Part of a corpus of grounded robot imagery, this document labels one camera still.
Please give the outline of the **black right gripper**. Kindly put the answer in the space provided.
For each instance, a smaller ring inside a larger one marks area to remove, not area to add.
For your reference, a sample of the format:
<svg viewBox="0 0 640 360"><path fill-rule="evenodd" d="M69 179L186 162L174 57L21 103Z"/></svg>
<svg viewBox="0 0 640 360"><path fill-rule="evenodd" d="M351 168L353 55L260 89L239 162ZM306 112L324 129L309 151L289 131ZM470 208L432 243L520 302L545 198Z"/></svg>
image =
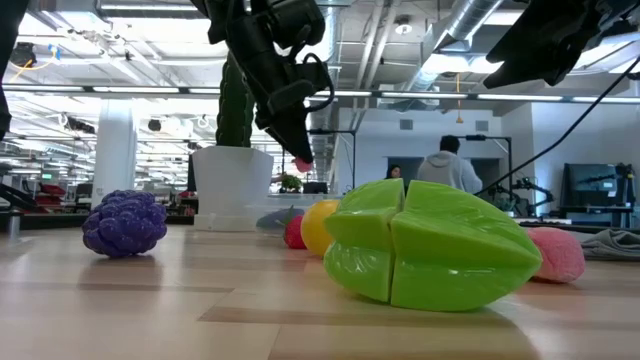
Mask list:
<svg viewBox="0 0 640 360"><path fill-rule="evenodd" d="M486 59L500 67L483 82L498 88L533 80L554 86L573 69L583 48L640 0L529 0Z"/></svg>

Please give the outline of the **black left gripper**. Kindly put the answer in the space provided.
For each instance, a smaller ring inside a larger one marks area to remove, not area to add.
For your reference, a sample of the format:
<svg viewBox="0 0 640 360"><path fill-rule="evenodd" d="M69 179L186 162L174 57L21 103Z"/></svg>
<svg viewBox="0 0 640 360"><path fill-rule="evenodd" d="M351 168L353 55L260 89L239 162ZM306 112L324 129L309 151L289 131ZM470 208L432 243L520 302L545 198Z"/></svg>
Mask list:
<svg viewBox="0 0 640 360"><path fill-rule="evenodd" d="M287 152L312 162L304 99L320 90L320 66L276 52L264 20L243 16L227 24L227 43L256 100L256 123Z"/></svg>

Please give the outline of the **purple toy eggplant green cap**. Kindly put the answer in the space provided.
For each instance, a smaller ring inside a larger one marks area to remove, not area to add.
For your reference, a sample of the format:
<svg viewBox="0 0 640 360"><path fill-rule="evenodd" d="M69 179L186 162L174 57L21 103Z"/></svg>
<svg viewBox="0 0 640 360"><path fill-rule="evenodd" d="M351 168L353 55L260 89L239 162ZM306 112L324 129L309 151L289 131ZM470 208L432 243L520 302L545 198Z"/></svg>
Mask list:
<svg viewBox="0 0 640 360"><path fill-rule="evenodd" d="M286 225L296 216L303 216L304 210L300 208L286 208L266 214L256 222L256 229L267 233L280 233Z"/></svg>

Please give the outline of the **yellow toy lemon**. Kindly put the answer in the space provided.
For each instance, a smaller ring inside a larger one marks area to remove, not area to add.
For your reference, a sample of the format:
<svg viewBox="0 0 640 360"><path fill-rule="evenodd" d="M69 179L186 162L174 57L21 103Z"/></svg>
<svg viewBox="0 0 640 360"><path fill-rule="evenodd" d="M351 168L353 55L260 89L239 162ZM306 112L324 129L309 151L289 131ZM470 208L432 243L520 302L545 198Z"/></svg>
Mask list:
<svg viewBox="0 0 640 360"><path fill-rule="evenodd" d="M309 207L302 218L302 240L306 248L316 256L323 257L333 242L324 221L336 211L338 205L337 199L321 200Z"/></svg>

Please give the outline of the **red toy strawberry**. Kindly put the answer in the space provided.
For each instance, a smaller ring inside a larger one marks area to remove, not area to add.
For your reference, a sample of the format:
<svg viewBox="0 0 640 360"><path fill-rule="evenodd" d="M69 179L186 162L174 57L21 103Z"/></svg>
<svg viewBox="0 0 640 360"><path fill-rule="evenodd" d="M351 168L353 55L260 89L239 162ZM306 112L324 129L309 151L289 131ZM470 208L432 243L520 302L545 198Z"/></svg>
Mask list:
<svg viewBox="0 0 640 360"><path fill-rule="evenodd" d="M294 206L291 206L287 212L283 239L290 249L302 250L306 248L301 234L303 217L304 211Z"/></svg>

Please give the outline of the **green toy starfruit small piece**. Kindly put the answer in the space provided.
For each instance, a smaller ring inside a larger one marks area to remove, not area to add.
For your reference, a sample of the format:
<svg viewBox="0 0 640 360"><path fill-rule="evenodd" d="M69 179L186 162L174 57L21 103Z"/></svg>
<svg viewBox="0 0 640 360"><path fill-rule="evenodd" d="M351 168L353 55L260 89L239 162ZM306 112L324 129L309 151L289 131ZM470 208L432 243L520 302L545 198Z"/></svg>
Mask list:
<svg viewBox="0 0 640 360"><path fill-rule="evenodd" d="M337 284L388 303L395 263L391 220L404 205L401 179L369 182L347 193L325 221L333 242L323 256Z"/></svg>

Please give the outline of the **purple toy grape cluster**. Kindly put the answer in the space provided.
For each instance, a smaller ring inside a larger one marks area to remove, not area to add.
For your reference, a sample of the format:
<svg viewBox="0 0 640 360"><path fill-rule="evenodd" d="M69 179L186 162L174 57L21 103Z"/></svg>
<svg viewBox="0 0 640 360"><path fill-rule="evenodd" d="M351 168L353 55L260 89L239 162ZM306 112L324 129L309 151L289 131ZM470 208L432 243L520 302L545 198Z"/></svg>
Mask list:
<svg viewBox="0 0 640 360"><path fill-rule="evenodd" d="M116 190L107 194L82 225L84 245L110 258L152 250L167 233L166 208L149 192Z"/></svg>

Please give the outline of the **green toy starfruit large piece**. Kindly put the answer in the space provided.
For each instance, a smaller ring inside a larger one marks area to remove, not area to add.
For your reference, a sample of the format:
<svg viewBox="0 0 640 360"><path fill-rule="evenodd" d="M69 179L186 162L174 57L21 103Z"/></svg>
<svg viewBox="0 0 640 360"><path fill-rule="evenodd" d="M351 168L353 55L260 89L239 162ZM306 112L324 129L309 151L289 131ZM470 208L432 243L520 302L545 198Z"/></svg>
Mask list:
<svg viewBox="0 0 640 360"><path fill-rule="evenodd" d="M520 288L542 263L526 231L503 211L437 183L410 184L391 234L396 307L475 310Z"/></svg>

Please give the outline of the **green cactus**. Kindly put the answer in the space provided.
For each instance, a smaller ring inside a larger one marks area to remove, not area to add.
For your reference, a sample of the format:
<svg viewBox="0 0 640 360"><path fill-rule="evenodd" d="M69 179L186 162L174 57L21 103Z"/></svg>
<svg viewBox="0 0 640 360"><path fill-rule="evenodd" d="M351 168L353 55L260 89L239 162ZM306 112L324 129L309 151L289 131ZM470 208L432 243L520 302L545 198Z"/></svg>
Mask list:
<svg viewBox="0 0 640 360"><path fill-rule="evenodd" d="M216 119L218 146L251 146L254 105L255 100L245 85L242 71L229 53L220 82L219 112Z"/></svg>

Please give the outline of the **white plant pot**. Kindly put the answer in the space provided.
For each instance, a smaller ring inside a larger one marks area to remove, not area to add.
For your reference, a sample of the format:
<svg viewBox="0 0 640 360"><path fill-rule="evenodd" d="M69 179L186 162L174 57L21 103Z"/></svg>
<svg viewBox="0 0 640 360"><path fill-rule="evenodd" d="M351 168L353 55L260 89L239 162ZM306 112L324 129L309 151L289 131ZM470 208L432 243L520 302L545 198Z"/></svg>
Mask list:
<svg viewBox="0 0 640 360"><path fill-rule="evenodd" d="M253 148L210 146L193 154L198 210L194 227L211 232L250 232L249 205L265 200L274 159Z"/></svg>

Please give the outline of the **dark background monitor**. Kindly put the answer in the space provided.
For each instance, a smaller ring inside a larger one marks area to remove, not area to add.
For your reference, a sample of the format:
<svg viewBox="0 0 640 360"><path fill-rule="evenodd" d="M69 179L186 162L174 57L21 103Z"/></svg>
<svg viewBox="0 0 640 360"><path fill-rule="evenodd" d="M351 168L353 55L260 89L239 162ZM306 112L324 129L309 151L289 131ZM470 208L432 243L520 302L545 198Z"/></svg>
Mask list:
<svg viewBox="0 0 640 360"><path fill-rule="evenodd" d="M561 208L631 208L636 199L635 171L630 164L564 165Z"/></svg>

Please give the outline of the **white round column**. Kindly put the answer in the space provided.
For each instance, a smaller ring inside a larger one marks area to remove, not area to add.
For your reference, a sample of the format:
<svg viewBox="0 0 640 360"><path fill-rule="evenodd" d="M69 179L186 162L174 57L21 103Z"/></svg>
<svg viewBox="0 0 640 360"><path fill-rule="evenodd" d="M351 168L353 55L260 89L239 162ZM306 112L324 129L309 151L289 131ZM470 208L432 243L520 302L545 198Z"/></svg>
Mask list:
<svg viewBox="0 0 640 360"><path fill-rule="evenodd" d="M137 128L132 100L101 101L92 185L92 205L115 190L134 188Z"/></svg>

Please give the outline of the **folded grey cloth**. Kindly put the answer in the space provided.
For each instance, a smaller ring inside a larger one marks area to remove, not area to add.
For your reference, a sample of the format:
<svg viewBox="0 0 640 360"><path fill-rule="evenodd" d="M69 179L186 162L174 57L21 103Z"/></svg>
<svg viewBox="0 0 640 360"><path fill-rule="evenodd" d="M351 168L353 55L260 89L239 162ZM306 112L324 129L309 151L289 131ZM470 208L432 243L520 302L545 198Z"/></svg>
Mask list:
<svg viewBox="0 0 640 360"><path fill-rule="evenodd" d="M640 262L640 235L622 230L603 230L581 240L590 260Z"/></svg>

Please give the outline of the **black stand frame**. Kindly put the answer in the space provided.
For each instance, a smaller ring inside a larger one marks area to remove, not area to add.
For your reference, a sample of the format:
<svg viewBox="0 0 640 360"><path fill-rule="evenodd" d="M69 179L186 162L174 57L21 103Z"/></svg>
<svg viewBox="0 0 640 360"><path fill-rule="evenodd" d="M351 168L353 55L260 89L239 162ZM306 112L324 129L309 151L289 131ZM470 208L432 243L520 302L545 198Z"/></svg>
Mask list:
<svg viewBox="0 0 640 360"><path fill-rule="evenodd" d="M343 194L356 187L356 132L353 130L308 130L319 182L331 193Z"/></svg>
<svg viewBox="0 0 640 360"><path fill-rule="evenodd" d="M483 134L471 134L460 136L460 139L464 139L465 141L475 141L475 142L485 142L485 141L493 141L498 146L502 147L504 152L507 155L507 172L497 178L493 183L487 185L487 188L494 187L496 185L500 185L504 180L507 180L509 185L513 181L513 140L508 136L487 136Z"/></svg>

